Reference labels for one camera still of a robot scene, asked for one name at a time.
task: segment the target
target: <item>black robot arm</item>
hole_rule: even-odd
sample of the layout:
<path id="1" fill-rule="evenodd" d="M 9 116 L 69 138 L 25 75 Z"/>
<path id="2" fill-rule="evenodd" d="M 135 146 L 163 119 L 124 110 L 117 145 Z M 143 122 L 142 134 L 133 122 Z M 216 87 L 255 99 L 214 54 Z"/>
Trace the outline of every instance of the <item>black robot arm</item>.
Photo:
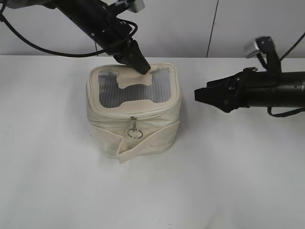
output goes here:
<path id="1" fill-rule="evenodd" d="M 106 53 L 113 55 L 117 62 L 128 65 L 141 74 L 150 70 L 137 41 L 132 39 L 132 27 L 137 25 L 117 18 L 130 10 L 138 12 L 144 8 L 143 0 L 118 0 L 108 6 L 100 0 L 0 0 L 9 8 L 43 5 L 58 8 Z"/>
<path id="2" fill-rule="evenodd" d="M 195 91 L 195 100 L 229 113 L 240 107 L 268 107 L 274 117 L 287 117 L 305 111 L 305 72 L 283 73 L 281 60 L 270 37 L 259 37 L 245 45 L 247 58 L 257 56 L 266 72 L 246 68 L 225 79 L 211 81 Z M 272 114 L 272 107 L 296 110 Z"/>

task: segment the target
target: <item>white wall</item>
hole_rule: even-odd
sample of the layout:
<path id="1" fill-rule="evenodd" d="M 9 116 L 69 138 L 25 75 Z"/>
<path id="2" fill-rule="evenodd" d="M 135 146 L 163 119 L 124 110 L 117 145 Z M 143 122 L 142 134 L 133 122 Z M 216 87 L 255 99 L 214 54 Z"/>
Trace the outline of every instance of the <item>white wall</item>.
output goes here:
<path id="1" fill-rule="evenodd" d="M 147 57 L 205 57 L 217 0 L 144 0 L 138 14 L 122 18 L 139 25 L 135 35 Z M 243 57 L 244 43 L 271 35 L 280 54 L 301 35 L 304 0 L 220 0 L 210 57 Z M 92 52 L 93 42 L 58 10 L 42 6 L 5 11 L 14 27 L 33 43 L 52 50 Z M 0 54 L 42 54 L 0 24 Z M 305 57 L 302 42 L 290 57 Z"/>
<path id="2" fill-rule="evenodd" d="M 271 36 L 279 55 L 305 31 L 304 0 L 220 0 L 210 57 L 242 57 L 243 44 Z M 289 57 L 305 57 L 305 41 Z"/>

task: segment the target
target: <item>white tabletop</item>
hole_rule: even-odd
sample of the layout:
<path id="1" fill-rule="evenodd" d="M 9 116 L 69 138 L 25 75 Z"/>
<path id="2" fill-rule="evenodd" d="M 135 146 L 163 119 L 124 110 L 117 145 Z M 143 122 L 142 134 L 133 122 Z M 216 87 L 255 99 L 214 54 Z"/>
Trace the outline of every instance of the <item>white tabletop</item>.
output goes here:
<path id="1" fill-rule="evenodd" d="M 112 58 L 0 56 L 0 228 L 303 229 L 305 114 L 194 101 L 207 81 L 259 63 L 148 60 L 176 66 L 181 126 L 167 152 L 120 165 L 92 143 L 85 107 L 89 71 Z"/>

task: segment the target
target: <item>canvas bag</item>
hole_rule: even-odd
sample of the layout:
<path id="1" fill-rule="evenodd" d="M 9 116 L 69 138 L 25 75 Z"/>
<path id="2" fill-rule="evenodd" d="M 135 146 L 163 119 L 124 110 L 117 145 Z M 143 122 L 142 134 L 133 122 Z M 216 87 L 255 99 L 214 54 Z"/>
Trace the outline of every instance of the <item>canvas bag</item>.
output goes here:
<path id="1" fill-rule="evenodd" d="M 181 103 L 173 65 L 153 64 L 146 75 L 124 65 L 97 67 L 86 89 L 92 136 L 109 157 L 122 164 L 172 146 Z"/>

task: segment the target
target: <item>zipper pull ring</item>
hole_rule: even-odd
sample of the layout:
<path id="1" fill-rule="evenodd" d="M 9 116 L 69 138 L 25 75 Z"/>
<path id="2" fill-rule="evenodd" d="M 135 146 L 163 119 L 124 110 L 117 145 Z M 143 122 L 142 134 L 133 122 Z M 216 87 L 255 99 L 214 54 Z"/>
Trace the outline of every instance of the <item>zipper pull ring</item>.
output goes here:
<path id="1" fill-rule="evenodd" d="M 127 131 L 128 136 L 132 137 L 133 139 L 142 138 L 144 136 L 144 134 L 141 130 L 137 129 L 137 126 L 136 126 L 137 119 L 135 117 L 131 117 L 130 119 L 132 121 L 132 128 Z"/>

